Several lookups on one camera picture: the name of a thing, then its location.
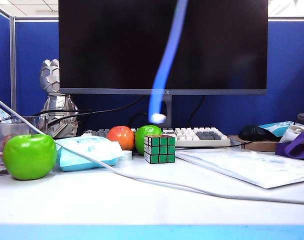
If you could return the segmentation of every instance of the blue package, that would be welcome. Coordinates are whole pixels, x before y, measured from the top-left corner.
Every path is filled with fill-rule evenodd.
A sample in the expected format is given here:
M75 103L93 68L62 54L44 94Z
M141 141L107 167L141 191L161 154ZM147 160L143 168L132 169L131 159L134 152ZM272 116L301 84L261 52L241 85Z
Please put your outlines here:
M109 141L101 136L85 135L70 137L59 139L57 142L78 153L104 162L110 166L115 165L118 158L123 156L122 149L118 142ZM77 171L103 167L100 164L72 153L59 145L57 145L57 151L57 160L62 171Z
M281 137L284 135L285 131L287 130L288 126L293 125L294 122L292 121L282 121L276 123L269 123L260 125L260 128L268 130L269 132L273 133L276 137Z

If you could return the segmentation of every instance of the document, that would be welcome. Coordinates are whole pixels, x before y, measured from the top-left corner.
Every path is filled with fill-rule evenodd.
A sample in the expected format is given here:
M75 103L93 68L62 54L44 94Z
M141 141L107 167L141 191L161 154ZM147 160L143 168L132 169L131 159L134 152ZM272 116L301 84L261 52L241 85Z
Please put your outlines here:
M304 181L304 160L232 148L178 149L175 156L265 189Z

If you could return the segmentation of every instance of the blue cable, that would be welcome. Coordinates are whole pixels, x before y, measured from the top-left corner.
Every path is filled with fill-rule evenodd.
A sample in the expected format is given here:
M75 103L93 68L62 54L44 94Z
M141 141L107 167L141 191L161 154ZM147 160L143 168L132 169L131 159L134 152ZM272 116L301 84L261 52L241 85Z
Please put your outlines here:
M160 114L161 112L163 91L181 37L187 4L188 0L178 0L176 3L170 35L168 37L161 64L154 80L148 109L148 120L153 124L160 124L164 122L163 119L155 117L155 114Z

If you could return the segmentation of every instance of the toy figure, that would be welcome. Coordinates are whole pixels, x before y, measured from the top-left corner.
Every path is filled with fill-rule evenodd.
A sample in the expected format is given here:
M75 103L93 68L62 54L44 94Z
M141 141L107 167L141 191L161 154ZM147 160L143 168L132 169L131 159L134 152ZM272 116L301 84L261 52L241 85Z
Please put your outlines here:
M57 59L43 61L40 72L40 84L48 93L47 100L42 111L52 110L45 113L47 125L65 116L77 114L77 112L59 112L55 110L78 110L71 96L60 93L60 66ZM54 138L75 137L77 132L77 117L64 119L57 124L47 127L47 134Z

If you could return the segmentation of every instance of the desk surface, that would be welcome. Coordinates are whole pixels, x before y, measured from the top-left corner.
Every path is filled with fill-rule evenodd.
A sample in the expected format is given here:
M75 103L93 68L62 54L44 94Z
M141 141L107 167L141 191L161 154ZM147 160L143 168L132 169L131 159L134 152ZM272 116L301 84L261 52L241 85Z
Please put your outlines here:
M142 156L116 168L221 194L304 200L304 182L263 189L193 165L149 164ZM0 224L304 225L304 205L230 200L116 175L104 168L19 181L0 176Z

